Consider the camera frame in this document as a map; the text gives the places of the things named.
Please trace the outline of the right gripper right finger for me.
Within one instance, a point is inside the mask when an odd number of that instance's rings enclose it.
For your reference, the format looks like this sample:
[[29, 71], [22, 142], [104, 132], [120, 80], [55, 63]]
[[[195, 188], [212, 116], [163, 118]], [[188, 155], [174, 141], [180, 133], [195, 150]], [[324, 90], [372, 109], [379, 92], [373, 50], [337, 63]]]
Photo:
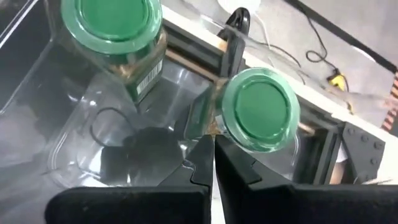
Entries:
[[296, 184], [221, 135], [215, 163], [226, 224], [398, 224], [398, 185]]

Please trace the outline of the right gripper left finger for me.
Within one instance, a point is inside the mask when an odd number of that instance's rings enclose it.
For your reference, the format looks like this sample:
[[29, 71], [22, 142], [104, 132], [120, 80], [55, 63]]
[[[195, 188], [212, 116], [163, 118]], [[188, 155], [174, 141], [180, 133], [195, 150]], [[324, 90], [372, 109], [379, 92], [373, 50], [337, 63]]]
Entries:
[[54, 196], [45, 224], [211, 224], [214, 140], [204, 135], [156, 187], [75, 187]]

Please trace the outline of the green-lid spice jar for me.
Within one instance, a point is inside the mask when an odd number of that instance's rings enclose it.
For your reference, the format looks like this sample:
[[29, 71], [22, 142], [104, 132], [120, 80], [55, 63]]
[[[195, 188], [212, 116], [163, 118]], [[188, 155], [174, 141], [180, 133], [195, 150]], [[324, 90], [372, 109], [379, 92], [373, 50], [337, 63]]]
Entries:
[[61, 0], [77, 49], [139, 103], [160, 78], [167, 48], [159, 0]]
[[268, 68], [247, 68], [220, 78], [188, 106], [182, 137], [220, 134], [251, 152], [273, 152], [294, 141], [300, 105], [282, 76]]

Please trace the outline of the clear plastic bin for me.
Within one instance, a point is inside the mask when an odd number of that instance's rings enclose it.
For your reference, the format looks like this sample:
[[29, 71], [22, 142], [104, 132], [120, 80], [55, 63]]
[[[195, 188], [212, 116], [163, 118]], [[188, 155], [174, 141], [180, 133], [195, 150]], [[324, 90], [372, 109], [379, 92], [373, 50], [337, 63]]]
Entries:
[[[169, 21], [209, 43], [212, 34]], [[64, 31], [54, 75], [30, 78], [0, 113], [0, 190], [158, 186], [199, 140], [182, 137], [187, 108], [213, 82], [164, 60], [160, 82], [139, 105], [120, 83], [72, 49]]]

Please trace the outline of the yellow plug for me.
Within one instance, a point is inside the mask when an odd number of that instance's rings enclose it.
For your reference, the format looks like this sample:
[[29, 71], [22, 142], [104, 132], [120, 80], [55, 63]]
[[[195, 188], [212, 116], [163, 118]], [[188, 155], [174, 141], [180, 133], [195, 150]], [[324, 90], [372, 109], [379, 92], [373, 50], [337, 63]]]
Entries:
[[329, 76], [327, 78], [327, 81], [330, 85], [338, 87], [342, 91], [349, 91], [349, 85], [348, 85], [347, 79], [341, 73], [337, 73], [337, 74]]

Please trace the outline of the orange black striped strip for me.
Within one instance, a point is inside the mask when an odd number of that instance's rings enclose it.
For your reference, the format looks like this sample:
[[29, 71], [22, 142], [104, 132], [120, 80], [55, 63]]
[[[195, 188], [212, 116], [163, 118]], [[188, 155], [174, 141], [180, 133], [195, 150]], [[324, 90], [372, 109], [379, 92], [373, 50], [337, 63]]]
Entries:
[[388, 108], [381, 128], [387, 132], [392, 131], [393, 124], [398, 121], [398, 71], [395, 72], [393, 84], [388, 99], [385, 101]]

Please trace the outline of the black clamp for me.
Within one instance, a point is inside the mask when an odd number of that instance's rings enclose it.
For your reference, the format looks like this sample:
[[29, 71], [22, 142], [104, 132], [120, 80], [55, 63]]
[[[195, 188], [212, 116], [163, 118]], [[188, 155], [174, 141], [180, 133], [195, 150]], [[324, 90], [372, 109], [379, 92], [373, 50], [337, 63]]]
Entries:
[[233, 11], [225, 27], [217, 34], [227, 43], [221, 60], [220, 77], [230, 78], [239, 72], [246, 47], [243, 36], [249, 34], [250, 24], [250, 12], [244, 7], [239, 7]]

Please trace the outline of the black table frame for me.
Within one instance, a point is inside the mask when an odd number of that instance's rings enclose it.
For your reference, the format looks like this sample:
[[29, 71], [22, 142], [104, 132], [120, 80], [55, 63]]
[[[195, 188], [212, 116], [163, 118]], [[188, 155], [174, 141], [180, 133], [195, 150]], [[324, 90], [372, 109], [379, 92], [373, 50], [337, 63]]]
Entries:
[[[193, 76], [215, 81], [226, 65], [226, 53], [181, 27], [164, 22], [168, 33], [166, 57], [171, 69], [180, 67], [189, 70]], [[296, 182], [327, 184], [332, 170], [337, 166], [337, 149], [343, 148], [348, 159], [344, 163], [342, 183], [363, 184], [376, 178], [386, 143], [375, 135], [348, 121], [338, 121], [305, 98], [299, 97], [301, 120], [298, 131], [298, 155], [292, 152], [276, 153], [280, 171], [289, 166], [288, 176]]]

